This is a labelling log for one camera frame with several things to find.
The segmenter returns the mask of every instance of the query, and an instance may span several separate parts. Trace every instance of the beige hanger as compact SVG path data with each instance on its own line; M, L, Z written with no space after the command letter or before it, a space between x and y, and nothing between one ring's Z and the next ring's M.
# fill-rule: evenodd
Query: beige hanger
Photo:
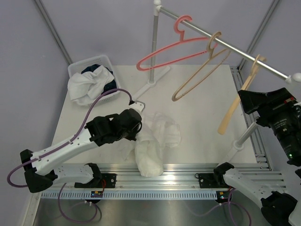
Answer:
M190 91L192 91L197 85L199 85L202 81L204 81L210 74L212 74L226 59L227 57L230 55L231 51L229 50L229 52L227 53L226 57L218 64L214 67L214 69L212 69L204 78L202 78L199 82L197 82L195 85L193 85L189 90L185 91L183 94L181 94L180 96L176 96L186 85L188 82L191 81L191 79L197 75L197 73L199 73L200 70L202 70L211 60L213 60L214 58L216 58L218 55L220 55L221 53L225 52L227 49L223 49L220 52L213 54L214 52L214 47L211 48L211 43L212 41L216 38L221 36L222 33L221 32L216 32L215 34L213 34L207 44L207 52L209 53L209 58L203 63L203 65L185 82L183 83L177 90L176 92L174 92L173 96L172 96L172 101L177 101L179 99L181 99L183 96L185 96L186 94L188 94Z
M263 56L260 56L260 55L258 55L256 57L256 59L254 60L253 65L252 65L250 75L248 76L248 78L244 82L243 86L241 87L241 90L247 90L249 88L249 86L251 85L253 79L255 78L256 74L258 73L259 66L256 64L258 60L266 61L266 58L264 58ZM218 130L217 130L217 132L219 134L223 135L226 132L226 129L228 127L228 124L230 122L232 114L234 113L235 109L239 105L239 101L240 101L240 98L239 98L239 95L237 94L235 100L233 101L233 103L230 106L229 110L225 114L225 116L224 116Z

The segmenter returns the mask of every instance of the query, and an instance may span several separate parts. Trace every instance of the crumpled white fabric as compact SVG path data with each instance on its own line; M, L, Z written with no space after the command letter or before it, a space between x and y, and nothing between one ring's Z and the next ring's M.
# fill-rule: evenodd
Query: crumpled white fabric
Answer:
M114 76L103 65L93 72L75 73L68 81L70 99L79 105L93 103Z
M162 113L143 116L142 129L136 142L119 144L123 158L135 149L135 159L144 177L156 177L163 173L163 150L176 147L181 142L180 127Z

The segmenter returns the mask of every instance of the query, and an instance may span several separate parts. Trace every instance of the gray floor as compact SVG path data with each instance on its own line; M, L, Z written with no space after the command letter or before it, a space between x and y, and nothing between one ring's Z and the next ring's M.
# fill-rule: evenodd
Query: gray floor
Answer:
M260 209L241 193L234 193L234 202L243 204L252 216L252 225L269 226L262 217ZM79 201L62 200L63 210ZM232 226L227 206L221 206L205 217L197 217L191 211L202 214L217 203L215 201L178 201L178 200L102 200L97 205L102 211L96 220L86 224L89 226ZM238 226L249 225L247 215L236 206L232 207ZM93 208L86 205L77 206L67 213L76 220L87 220L94 213ZM43 199L40 202L34 226L75 226L63 217L58 217L57 200Z

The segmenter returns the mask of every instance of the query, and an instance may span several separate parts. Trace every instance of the metal rod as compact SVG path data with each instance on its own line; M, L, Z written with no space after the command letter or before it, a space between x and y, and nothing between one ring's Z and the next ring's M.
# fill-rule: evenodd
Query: metal rod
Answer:
M179 18L179 16L171 11L169 11L168 9L164 8L164 7L160 7L159 11L163 14L165 14L166 16L176 20ZM199 26L197 26L196 24L192 23L192 22L189 22L189 21L182 21L181 24L185 25L186 27L208 37L208 38L211 38L211 34L205 30L203 30L202 28L200 28ZM236 52L237 54L240 54L243 58L247 59L247 60L250 60L252 62L254 62L255 60L255 57L245 53L244 51L240 50L239 48L225 42L224 40L222 39L218 39L218 38L215 38L214 41L216 41L217 43L221 44L222 46L232 50L233 52ZM264 69L266 69L267 71L275 74L276 76L278 76L279 78L283 79L283 80L286 80L288 78L287 75L283 74L282 72L272 68L271 66L263 63L262 61L257 61L257 65L263 67Z
M256 122L253 122L247 129L246 131L243 133L243 135L241 135L241 137L238 139L237 144L239 146L243 145L243 143L252 135L252 133L254 133L254 131L257 129L258 124Z
M60 39L60 36L58 35L58 33L57 33L57 31L56 31L56 29L55 29L55 27L54 27L54 25L53 25L53 23L52 23L52 21L50 19L49 14L46 11L45 6L41 2L41 0L33 0L33 2L36 5L36 7L39 10L39 12L41 13L41 15L42 15L42 17L43 17L43 19L44 19L44 21L45 21L48 29L50 30L53 38L55 39L58 47L60 48L60 50L61 50L61 52L62 52L62 54L63 54L66 62L68 64L72 64L73 61L72 61L71 57L69 56L69 53L67 52L65 46L63 45L63 43L62 43L62 41Z
M158 35L158 21L159 21L159 16L154 16L154 26L153 26L153 30L152 30L152 43L151 43L151 52L155 52L156 48L157 48L157 35ZM156 63L156 56L153 56L150 59L150 67L155 66ZM150 80L149 83L154 83L154 73L155 73L155 69L151 69L150 71Z
M276 8L280 5L281 0L273 0L273 2L271 3L271 5L269 6L268 11L266 12L266 14L264 15L264 18L261 22L261 24L259 25L255 35L252 38L252 41L250 43L250 45L248 46L246 53L248 54L252 54L255 47L257 46L260 38L263 35L263 32L265 31L265 29L267 28L268 23L270 22L270 19L272 18L272 15L274 14L274 12L276 11ZM242 59L241 62L238 65L238 71L240 72L243 67L246 64L246 59Z

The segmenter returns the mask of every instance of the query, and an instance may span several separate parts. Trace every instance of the white wall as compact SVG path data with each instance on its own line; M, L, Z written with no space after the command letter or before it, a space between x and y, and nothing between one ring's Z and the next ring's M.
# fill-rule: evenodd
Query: white wall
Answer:
M301 1L282 1L253 54L261 54L267 58L269 65L288 75L301 72L300 10ZM252 64L248 63L243 69L244 77L249 74L251 66ZM284 86L285 83L281 79L261 69L249 90L269 92ZM300 86L288 90L297 100L301 100ZM272 130L262 128L261 131L274 168L284 173L289 192L298 197L301 187L300 179L294 173L297 168L286 163L287 157Z
M2 1L0 7L0 200L1 225L24 216L27 188L13 188L7 174L19 153L51 144L68 79L67 64L31 0ZM12 177L24 184L23 170Z
M106 54L114 65L135 65L151 51L153 0L42 0L71 58L79 61ZM246 50L272 0L162 0L173 12L192 16L209 32ZM174 20L161 14L158 48L179 40ZM199 36L188 29L188 37ZM188 44L162 53L165 62L205 50L206 42ZM207 56L180 62L200 64ZM225 62L237 65L236 54Z

